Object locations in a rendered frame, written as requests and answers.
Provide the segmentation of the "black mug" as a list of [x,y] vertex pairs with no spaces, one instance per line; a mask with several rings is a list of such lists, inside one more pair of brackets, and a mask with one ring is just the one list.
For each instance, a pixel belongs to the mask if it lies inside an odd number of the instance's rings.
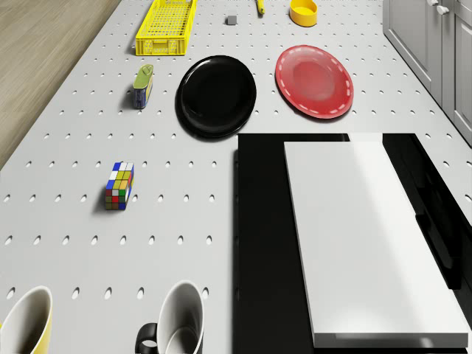
[[204,303],[190,281],[177,282],[166,295],[157,322],[144,324],[136,337],[136,354],[202,354]]

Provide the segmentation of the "yellow mug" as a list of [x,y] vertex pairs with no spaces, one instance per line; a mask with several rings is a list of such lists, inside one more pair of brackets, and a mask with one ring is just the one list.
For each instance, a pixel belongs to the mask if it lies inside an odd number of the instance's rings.
[[52,293],[46,286],[26,292],[0,327],[0,354],[48,354],[52,307]]

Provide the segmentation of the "red plate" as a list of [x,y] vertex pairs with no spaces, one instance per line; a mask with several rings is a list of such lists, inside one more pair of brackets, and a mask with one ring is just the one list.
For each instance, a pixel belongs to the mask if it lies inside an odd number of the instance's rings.
[[353,81],[329,52],[308,45],[292,46],[277,59],[275,77],[284,98],[308,116],[334,119],[353,104]]

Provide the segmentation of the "yellow basket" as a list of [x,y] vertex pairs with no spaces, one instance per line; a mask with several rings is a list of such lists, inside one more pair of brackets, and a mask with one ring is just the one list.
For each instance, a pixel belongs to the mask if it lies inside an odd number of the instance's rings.
[[136,55],[184,55],[198,0],[154,0],[136,34]]

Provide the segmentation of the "flat-sided can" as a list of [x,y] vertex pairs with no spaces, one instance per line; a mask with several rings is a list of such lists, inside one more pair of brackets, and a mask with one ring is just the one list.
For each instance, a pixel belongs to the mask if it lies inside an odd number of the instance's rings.
[[133,106],[136,109],[146,107],[153,87],[153,65],[145,64],[139,68],[133,83]]

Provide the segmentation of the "black plate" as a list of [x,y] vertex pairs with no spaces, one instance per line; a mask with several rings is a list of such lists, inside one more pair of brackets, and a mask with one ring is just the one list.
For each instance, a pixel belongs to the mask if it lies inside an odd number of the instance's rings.
[[193,64],[176,92],[180,123],[205,139],[234,134],[249,120],[257,87],[249,68],[227,55],[213,55]]

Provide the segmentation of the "puzzle cube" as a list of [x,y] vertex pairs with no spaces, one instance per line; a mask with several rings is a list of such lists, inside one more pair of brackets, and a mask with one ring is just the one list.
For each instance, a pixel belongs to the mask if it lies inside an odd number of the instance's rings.
[[105,208],[125,210],[134,180],[133,162],[116,162],[105,188]]

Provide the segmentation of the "yellow bowl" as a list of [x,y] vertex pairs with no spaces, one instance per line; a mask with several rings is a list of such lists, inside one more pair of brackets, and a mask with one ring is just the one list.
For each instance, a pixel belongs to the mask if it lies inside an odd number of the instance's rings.
[[289,14],[294,23],[312,27],[317,22],[317,10],[314,0],[291,0]]

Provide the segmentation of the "black stove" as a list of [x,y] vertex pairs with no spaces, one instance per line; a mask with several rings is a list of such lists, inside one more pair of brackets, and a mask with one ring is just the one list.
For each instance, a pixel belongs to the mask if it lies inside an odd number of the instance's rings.
[[472,214],[414,134],[242,134],[237,216],[237,354],[472,354]]

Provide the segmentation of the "white cabinet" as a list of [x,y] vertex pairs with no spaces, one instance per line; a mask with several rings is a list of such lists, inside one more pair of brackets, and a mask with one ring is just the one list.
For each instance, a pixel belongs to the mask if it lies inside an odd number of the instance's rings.
[[383,33],[472,146],[472,0],[383,0]]

